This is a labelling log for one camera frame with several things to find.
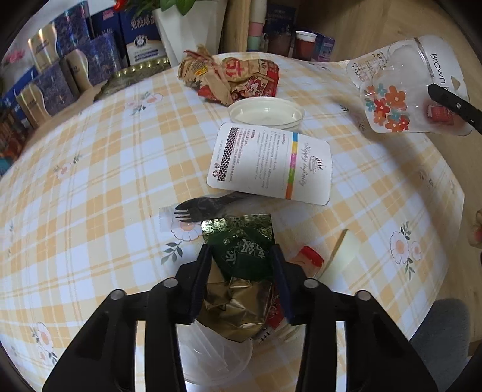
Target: green plant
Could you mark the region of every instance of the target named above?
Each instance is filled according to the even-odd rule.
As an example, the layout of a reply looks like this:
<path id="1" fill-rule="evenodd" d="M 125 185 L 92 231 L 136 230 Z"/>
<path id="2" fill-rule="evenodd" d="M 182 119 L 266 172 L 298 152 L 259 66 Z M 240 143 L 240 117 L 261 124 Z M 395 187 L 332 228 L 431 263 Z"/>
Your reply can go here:
<path id="1" fill-rule="evenodd" d="M 173 5 L 176 5 L 177 9 L 182 15 L 186 15 L 194 5 L 196 0 L 127 0 L 125 2 L 126 9 L 136 9 L 136 15 L 140 15 L 145 11 L 153 11 L 160 8 L 161 11 L 166 11 Z"/>

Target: white pot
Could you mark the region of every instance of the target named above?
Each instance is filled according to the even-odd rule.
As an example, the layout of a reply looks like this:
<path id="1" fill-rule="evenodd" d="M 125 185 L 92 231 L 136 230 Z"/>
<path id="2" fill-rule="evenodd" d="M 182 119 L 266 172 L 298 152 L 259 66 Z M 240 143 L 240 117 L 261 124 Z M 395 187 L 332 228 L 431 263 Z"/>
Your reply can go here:
<path id="1" fill-rule="evenodd" d="M 198 0 L 184 16 L 175 5 L 164 12 L 160 8 L 152 12 L 172 67 L 179 65 L 185 50 L 196 51 L 198 44 L 217 54 L 227 2 Z"/>

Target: white card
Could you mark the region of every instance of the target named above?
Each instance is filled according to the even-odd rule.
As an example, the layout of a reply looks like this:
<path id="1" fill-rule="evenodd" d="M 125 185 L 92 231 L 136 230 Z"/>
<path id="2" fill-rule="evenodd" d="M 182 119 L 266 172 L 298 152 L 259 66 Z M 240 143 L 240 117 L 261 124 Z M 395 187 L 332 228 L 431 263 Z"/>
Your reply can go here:
<path id="1" fill-rule="evenodd" d="M 324 140 L 266 126 L 223 124 L 209 167 L 209 186 L 325 205 L 332 159 Z"/>

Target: screw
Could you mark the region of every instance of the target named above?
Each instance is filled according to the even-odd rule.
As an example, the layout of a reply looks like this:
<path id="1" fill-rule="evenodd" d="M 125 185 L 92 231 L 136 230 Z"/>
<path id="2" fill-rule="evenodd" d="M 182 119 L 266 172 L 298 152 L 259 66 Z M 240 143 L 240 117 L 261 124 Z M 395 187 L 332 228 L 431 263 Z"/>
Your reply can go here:
<path id="1" fill-rule="evenodd" d="M 113 299 L 114 301 L 117 301 L 122 297 L 124 297 L 124 292 L 122 290 L 117 289 L 110 293 L 110 298 Z"/>
<path id="2" fill-rule="evenodd" d="M 177 281 L 176 278 L 167 278 L 164 281 L 164 287 L 171 289 L 173 287 L 176 287 L 179 282 Z"/>
<path id="3" fill-rule="evenodd" d="M 372 295 L 368 291 L 365 291 L 365 290 L 359 291 L 357 296 L 362 301 L 369 301 L 372 298 Z"/>
<path id="4" fill-rule="evenodd" d="M 320 282 L 318 282 L 316 279 L 309 278 L 303 282 L 303 285 L 307 289 L 316 289 L 320 285 Z"/>

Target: plaid tablecloth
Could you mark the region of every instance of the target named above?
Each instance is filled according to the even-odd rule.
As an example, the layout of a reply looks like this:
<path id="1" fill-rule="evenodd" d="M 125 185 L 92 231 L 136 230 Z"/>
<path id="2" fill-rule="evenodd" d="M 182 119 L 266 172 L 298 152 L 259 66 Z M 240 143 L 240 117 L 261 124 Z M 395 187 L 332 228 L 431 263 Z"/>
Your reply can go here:
<path id="1" fill-rule="evenodd" d="M 314 70 L 284 57 L 238 56 L 279 65 L 277 96 L 305 108 L 300 131 L 328 141 L 333 154 L 327 206 L 253 201 L 271 213 L 285 256 L 309 245 L 328 260 L 341 232 L 352 230 L 360 252 L 331 288 L 370 291 L 411 337 L 459 231 L 464 195 L 447 163 L 424 134 L 374 133 L 346 63 Z M 2 178 L 0 340 L 37 391 L 110 291 L 149 290 L 193 259 L 200 227 L 173 222 L 164 208 L 216 193 L 206 173 L 228 120 L 226 107 L 200 99 L 169 70 L 74 116 Z M 138 391 L 142 335 L 140 325 Z M 342 336 L 339 330 L 340 377 Z M 256 346 L 248 368 L 218 390 L 293 390 L 301 344 L 298 337 Z"/>

